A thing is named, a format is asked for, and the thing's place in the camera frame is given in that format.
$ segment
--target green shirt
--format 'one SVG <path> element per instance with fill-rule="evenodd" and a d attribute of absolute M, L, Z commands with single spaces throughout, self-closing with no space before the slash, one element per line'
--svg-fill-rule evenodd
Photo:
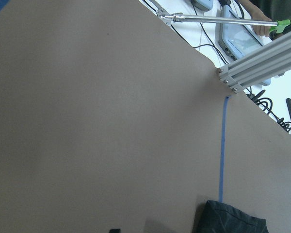
<path fill-rule="evenodd" d="M 291 0 L 251 0 L 261 11 L 272 20 L 291 21 Z M 287 26 L 283 33 L 291 31 L 291 25 Z"/>

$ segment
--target dark clothing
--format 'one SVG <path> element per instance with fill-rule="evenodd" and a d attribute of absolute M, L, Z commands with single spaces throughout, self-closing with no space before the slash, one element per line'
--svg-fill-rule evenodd
<path fill-rule="evenodd" d="M 266 220 L 217 201 L 206 203 L 195 233 L 268 233 Z"/>
<path fill-rule="evenodd" d="M 291 21 L 291 0 L 250 0 L 271 20 Z M 291 31 L 291 25 L 285 28 L 284 34 Z"/>

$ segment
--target metal rod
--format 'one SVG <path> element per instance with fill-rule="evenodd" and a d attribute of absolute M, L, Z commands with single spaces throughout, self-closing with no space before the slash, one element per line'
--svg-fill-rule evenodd
<path fill-rule="evenodd" d="M 247 25 L 260 25 L 260 26 L 277 26 L 277 22 L 258 21 L 242 18 L 223 18 L 223 17 L 207 17 L 207 16 L 191 16 L 182 13 L 173 15 L 161 16 L 165 19 L 171 19 L 174 22 L 198 22 L 198 23 L 232 23 L 232 24 L 247 24 Z"/>

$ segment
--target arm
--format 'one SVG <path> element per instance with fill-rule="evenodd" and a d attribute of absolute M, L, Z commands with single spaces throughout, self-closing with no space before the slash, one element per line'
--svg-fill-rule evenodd
<path fill-rule="evenodd" d="M 270 18 L 266 17 L 266 15 L 256 5 L 250 2 L 250 0 L 238 0 L 238 2 L 246 9 L 252 19 L 272 21 Z M 252 28 L 254 32 L 258 35 L 269 36 L 271 27 L 255 25 Z"/>

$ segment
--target gray tablet device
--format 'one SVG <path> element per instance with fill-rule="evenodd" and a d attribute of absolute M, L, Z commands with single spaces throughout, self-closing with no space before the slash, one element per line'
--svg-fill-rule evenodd
<path fill-rule="evenodd" d="M 236 13 L 227 5 L 222 7 L 221 17 L 238 18 Z M 237 60 L 261 48 L 263 43 L 248 26 L 223 23 L 220 24 L 219 45 L 228 56 Z M 267 79 L 261 84 L 269 85 L 271 84 L 271 79 Z"/>

